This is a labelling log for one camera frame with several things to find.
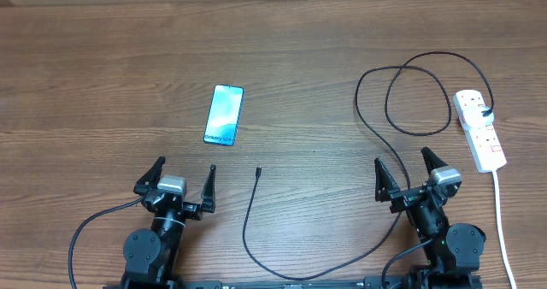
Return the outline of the blue Galaxy smartphone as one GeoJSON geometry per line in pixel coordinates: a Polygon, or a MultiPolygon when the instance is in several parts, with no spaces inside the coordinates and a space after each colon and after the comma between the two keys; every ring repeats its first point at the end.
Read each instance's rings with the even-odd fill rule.
{"type": "Polygon", "coordinates": [[[235,144],[243,99],[242,87],[215,87],[203,135],[205,143],[225,146],[235,144]]]}

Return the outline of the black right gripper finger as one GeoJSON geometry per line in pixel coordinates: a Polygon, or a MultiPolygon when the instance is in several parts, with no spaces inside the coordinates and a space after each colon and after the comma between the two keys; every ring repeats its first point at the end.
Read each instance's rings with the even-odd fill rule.
{"type": "Polygon", "coordinates": [[[386,165],[377,157],[374,159],[375,170],[375,201],[391,201],[392,197],[401,191],[396,180],[386,165]]]}
{"type": "Polygon", "coordinates": [[[431,175],[434,170],[447,166],[447,163],[438,157],[429,147],[423,147],[421,149],[421,154],[429,175],[431,175]]]}

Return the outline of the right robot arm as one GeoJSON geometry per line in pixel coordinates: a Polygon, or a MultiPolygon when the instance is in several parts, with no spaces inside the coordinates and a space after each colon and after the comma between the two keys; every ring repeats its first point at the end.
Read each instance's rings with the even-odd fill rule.
{"type": "Polygon", "coordinates": [[[405,213],[420,243],[395,255],[379,277],[364,279],[372,288],[481,288],[479,258],[486,236],[469,223],[450,224],[444,206],[462,183],[461,173],[442,161],[431,149],[421,149],[428,179],[421,185],[402,190],[379,159],[374,160],[375,200],[389,202],[393,214],[405,213]],[[409,253],[422,249],[427,264],[410,268],[403,276],[387,275],[390,266],[409,253]]]}

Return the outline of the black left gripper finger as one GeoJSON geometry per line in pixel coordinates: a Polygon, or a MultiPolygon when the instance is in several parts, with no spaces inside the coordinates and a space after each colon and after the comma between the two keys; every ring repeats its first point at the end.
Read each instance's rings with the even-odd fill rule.
{"type": "Polygon", "coordinates": [[[157,188],[162,176],[162,167],[166,161],[164,156],[159,156],[154,165],[135,183],[133,192],[139,196],[146,195],[150,190],[157,188]]]}
{"type": "Polygon", "coordinates": [[[215,212],[215,174],[216,166],[212,164],[201,195],[202,210],[205,213],[215,212]]]}

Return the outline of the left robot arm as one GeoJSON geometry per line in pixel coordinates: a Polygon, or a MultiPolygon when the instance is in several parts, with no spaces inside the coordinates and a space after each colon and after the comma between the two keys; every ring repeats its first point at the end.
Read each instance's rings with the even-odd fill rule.
{"type": "Polygon", "coordinates": [[[185,200],[185,179],[162,173],[165,161],[165,157],[158,157],[133,188],[154,218],[149,228],[131,233],[123,245],[126,266],[121,277],[122,289],[182,288],[184,285],[174,273],[174,264],[185,223],[201,221],[205,213],[215,212],[216,166],[210,166],[202,202],[191,203],[185,200]]]}

